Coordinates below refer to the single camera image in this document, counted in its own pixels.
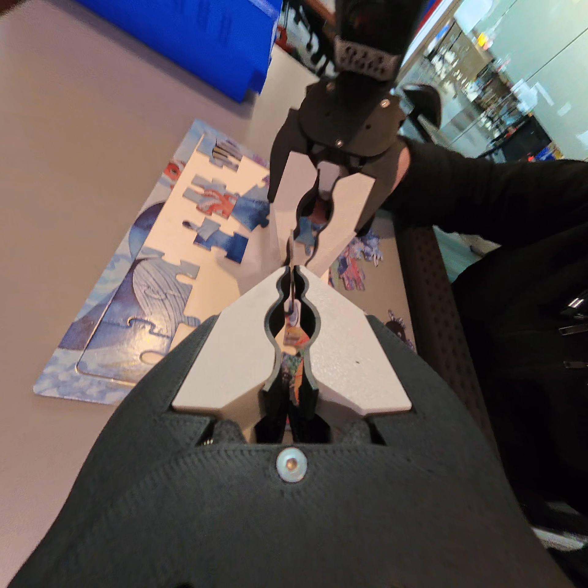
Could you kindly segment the person's right forearm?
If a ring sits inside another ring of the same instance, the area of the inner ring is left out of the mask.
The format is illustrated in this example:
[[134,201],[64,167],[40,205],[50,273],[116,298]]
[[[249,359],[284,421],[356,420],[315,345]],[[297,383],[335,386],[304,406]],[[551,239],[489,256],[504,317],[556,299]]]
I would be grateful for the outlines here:
[[408,167],[382,208],[408,224],[524,246],[587,223],[587,162],[497,164],[406,144]]

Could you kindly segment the blue white-striped puzzle piece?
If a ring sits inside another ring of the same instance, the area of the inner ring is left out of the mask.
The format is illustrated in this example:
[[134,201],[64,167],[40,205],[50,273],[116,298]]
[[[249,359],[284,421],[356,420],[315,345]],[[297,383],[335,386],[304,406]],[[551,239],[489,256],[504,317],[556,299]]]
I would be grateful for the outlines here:
[[226,259],[241,264],[249,239],[240,233],[225,233],[220,224],[206,218],[201,225],[184,220],[182,226],[195,233],[193,244],[207,251],[213,247],[224,251]]

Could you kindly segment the blue object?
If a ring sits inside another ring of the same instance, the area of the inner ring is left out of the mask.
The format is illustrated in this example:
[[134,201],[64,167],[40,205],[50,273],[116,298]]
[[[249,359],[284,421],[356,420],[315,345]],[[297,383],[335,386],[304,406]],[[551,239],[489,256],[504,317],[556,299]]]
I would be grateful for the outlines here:
[[266,82],[282,1],[79,1],[242,102]]

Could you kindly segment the joined blue whale puzzle pieces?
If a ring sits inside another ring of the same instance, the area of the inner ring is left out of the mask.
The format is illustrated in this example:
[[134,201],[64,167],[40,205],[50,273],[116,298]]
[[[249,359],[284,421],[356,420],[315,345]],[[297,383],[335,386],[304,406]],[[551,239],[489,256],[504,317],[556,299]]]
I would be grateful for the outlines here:
[[127,385],[142,379],[170,351],[179,328],[200,324],[185,312],[199,269],[147,248],[121,284],[76,321],[70,342],[82,352],[77,370]]

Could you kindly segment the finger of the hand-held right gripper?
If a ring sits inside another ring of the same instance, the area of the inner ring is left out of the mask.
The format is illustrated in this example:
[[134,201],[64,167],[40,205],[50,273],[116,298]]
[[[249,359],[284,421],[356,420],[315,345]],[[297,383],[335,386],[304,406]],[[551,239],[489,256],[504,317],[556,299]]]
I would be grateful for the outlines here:
[[308,271],[323,276],[356,237],[357,224],[374,183],[374,178],[361,173],[336,181],[332,191],[332,216],[318,234],[313,255],[305,264]]
[[308,155],[290,152],[269,214],[269,243],[281,266],[293,258],[289,241],[297,230],[301,210],[316,195],[319,172]]

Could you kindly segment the red octopus puzzle piece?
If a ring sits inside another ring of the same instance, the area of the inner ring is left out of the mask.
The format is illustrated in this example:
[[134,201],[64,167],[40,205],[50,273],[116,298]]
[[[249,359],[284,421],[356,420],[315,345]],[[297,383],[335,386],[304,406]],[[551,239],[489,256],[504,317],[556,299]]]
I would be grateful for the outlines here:
[[183,197],[195,203],[197,210],[207,216],[228,219],[240,195],[227,190],[224,183],[196,175],[184,190]]

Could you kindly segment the black urchin eye puzzle piece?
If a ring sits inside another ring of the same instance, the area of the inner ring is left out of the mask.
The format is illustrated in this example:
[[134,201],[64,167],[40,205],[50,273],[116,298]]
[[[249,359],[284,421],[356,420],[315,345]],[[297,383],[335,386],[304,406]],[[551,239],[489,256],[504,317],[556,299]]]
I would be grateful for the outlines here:
[[413,352],[416,352],[416,345],[414,340],[407,335],[407,326],[405,321],[400,317],[397,317],[390,309],[387,311],[387,314],[388,321],[385,323],[385,326]]

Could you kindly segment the dark perforated panel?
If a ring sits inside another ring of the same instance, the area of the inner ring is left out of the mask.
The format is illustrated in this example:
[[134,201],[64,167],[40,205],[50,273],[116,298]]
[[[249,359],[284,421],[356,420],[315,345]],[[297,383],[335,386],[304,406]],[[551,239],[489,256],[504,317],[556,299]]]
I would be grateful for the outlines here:
[[392,220],[417,352],[456,393],[499,457],[433,228]]

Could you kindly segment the white plastic object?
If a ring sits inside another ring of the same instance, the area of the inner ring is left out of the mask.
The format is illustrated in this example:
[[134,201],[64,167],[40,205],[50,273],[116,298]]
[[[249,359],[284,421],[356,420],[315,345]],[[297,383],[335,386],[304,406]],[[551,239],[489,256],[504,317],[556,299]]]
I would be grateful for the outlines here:
[[585,535],[537,526],[532,526],[532,531],[545,549],[572,553],[587,548],[587,536]]

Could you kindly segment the joined coral reef puzzle pieces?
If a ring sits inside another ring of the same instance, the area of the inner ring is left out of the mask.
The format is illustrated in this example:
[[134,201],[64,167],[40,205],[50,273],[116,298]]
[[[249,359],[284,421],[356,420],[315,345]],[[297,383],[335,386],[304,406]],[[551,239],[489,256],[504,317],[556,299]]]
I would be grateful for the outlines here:
[[333,288],[340,284],[347,291],[364,291],[365,273],[360,261],[370,262],[377,267],[383,259],[380,237],[370,229],[361,237],[354,237],[329,269],[328,283]]

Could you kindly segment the ocean jigsaw puzzle frame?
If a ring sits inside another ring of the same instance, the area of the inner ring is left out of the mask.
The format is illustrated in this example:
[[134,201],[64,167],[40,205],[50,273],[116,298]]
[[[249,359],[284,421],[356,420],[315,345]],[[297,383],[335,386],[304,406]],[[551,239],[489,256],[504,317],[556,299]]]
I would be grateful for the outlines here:
[[269,163],[195,120],[33,386],[114,405],[279,266]]

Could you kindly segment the yellow black striped fish piece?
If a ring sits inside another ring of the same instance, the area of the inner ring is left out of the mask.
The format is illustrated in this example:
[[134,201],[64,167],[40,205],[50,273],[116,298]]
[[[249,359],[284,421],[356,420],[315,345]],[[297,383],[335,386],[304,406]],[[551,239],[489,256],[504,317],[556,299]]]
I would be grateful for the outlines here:
[[238,172],[243,154],[231,141],[216,140],[210,155],[210,163],[219,168]]

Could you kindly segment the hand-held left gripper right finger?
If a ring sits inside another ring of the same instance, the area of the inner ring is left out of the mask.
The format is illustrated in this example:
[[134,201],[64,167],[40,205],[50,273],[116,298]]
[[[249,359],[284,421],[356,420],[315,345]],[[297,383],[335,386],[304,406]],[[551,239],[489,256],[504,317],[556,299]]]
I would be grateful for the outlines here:
[[296,323],[309,336],[299,405],[290,401],[296,442],[332,442],[372,417],[405,413],[412,402],[369,316],[303,266],[295,266]]

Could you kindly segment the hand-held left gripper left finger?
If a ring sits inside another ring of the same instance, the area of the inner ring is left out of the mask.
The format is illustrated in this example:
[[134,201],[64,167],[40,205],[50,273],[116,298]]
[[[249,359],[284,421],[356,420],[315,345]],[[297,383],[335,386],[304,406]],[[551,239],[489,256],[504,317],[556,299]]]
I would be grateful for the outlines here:
[[283,266],[215,318],[178,393],[174,410],[236,423],[247,442],[268,414],[264,392],[276,380],[282,350],[289,267]]

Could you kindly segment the joined orange crab puzzle pieces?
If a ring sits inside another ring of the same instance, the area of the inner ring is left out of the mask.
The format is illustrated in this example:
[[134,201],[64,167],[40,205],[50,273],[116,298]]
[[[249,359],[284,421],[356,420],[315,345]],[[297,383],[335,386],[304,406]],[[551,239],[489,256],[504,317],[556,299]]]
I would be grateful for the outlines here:
[[310,338],[299,325],[292,326],[289,322],[286,322],[280,335],[283,335],[281,342],[282,378],[289,390],[290,401],[298,406],[299,390],[303,377],[303,357]]

